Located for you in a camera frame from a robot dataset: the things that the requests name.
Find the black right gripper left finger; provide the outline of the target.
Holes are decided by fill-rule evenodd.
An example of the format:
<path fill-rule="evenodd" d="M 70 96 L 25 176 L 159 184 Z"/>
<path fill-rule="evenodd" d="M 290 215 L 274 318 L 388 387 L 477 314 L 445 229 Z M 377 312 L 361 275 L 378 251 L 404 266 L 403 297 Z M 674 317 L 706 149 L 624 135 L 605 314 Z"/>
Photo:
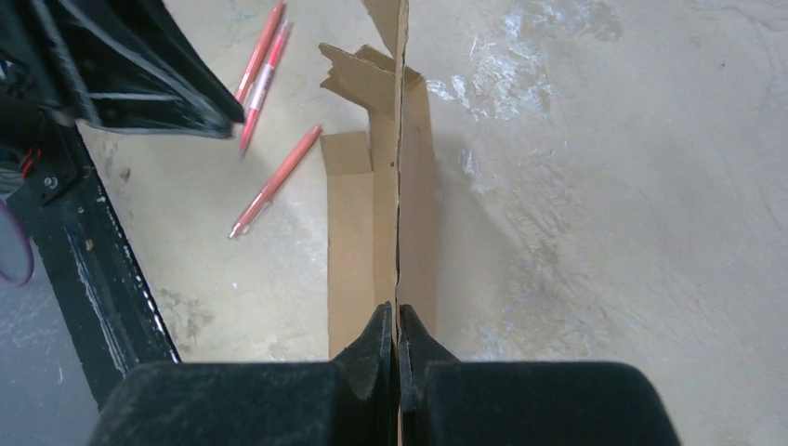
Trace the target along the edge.
<path fill-rule="evenodd" d="M 391 445 L 392 308 L 330 361 L 158 362 L 112 392 L 91 445 Z"/>

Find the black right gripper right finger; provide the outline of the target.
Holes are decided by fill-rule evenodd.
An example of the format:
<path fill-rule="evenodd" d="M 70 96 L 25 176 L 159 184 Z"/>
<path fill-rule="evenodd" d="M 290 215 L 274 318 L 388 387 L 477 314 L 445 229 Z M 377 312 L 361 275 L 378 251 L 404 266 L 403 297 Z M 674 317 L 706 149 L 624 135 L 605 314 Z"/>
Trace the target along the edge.
<path fill-rule="evenodd" d="M 612 361 L 460 361 L 399 308 L 405 445 L 678 445 L 650 380 Z"/>

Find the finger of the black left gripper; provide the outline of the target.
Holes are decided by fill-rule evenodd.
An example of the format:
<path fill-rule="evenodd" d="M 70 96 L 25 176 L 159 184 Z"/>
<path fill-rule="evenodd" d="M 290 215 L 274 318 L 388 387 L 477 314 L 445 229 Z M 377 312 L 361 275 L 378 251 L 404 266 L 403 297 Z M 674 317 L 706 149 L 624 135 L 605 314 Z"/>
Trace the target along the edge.
<path fill-rule="evenodd" d="M 27 1 L 38 104 L 106 131 L 231 138 L 243 106 L 161 1 Z"/>

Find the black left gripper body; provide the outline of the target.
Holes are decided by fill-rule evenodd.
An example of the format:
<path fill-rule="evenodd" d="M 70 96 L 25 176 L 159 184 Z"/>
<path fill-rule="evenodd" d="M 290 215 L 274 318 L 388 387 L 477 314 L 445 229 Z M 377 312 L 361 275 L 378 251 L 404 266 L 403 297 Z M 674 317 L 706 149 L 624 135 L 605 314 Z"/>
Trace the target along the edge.
<path fill-rule="evenodd" d="M 56 121 L 59 86 L 38 28 L 31 1 L 1 3 L 1 190 L 27 186 L 46 206 L 79 181 L 81 138 Z"/>

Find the brown cardboard box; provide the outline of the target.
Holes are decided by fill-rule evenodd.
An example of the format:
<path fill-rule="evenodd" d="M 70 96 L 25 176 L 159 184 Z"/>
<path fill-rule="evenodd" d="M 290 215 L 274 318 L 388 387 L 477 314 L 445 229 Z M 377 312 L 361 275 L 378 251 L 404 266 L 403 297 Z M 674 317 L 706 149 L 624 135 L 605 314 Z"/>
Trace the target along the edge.
<path fill-rule="evenodd" d="M 409 5 L 368 1 L 384 45 L 320 44 L 322 87 L 364 108 L 365 131 L 321 139 L 327 176 L 329 353 L 342 377 L 335 445 L 427 442 L 437 344 L 437 166 L 427 88 L 405 62 Z"/>

